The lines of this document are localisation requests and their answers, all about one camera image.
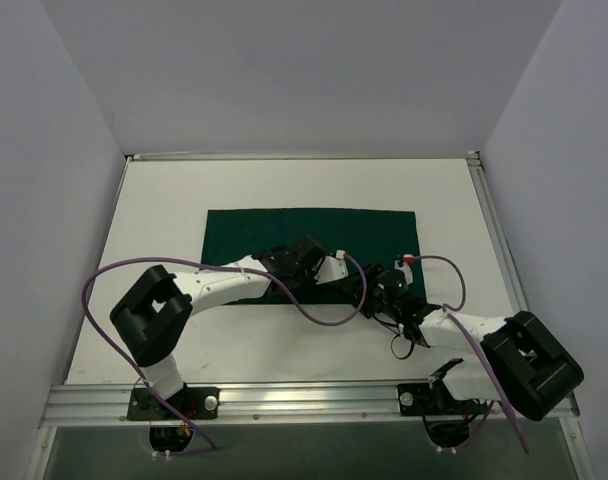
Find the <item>green surgical cloth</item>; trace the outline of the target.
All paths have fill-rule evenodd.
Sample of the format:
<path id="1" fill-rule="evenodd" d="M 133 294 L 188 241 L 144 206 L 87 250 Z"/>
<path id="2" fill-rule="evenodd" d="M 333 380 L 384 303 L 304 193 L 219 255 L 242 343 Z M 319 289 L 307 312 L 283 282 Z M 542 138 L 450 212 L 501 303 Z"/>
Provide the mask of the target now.
<path id="1" fill-rule="evenodd" d="M 234 209 L 208 212 L 201 261 L 224 265 L 259 251 L 292 246 L 305 235 L 329 253 L 347 251 L 362 267 L 379 263 L 390 269 L 398 256 L 420 253 L 412 211 Z"/>

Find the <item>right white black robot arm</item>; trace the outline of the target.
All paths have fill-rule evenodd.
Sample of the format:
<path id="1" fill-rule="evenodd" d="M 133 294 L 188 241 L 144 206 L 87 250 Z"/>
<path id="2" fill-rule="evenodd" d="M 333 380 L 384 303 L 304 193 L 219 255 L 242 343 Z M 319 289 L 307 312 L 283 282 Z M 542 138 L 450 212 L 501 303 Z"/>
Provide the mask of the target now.
<path id="1" fill-rule="evenodd" d="M 466 400 L 507 399 L 522 416 L 540 421 L 584 380 L 578 362 L 529 311 L 453 320 L 413 293 L 400 269 L 371 264 L 366 279 L 365 317 L 385 315 L 413 344 L 457 353 L 432 375 L 436 381 L 427 390 L 439 412 Z"/>

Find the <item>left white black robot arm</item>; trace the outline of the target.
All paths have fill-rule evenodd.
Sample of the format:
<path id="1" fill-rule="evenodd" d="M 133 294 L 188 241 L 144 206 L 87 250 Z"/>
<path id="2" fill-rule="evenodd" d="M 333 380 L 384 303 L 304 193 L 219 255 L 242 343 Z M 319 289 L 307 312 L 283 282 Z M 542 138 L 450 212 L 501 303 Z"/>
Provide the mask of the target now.
<path id="1" fill-rule="evenodd" d="M 145 270 L 109 314 L 143 379 L 153 388 L 150 408 L 163 419 L 178 417 L 186 405 L 173 351 L 188 320 L 231 302 L 325 284 L 347 285 L 359 313 L 368 297 L 363 268 L 345 251 L 328 254 L 305 235 L 292 246 L 259 251 L 223 266 L 201 264 L 193 273 L 173 273 L 163 265 Z"/>

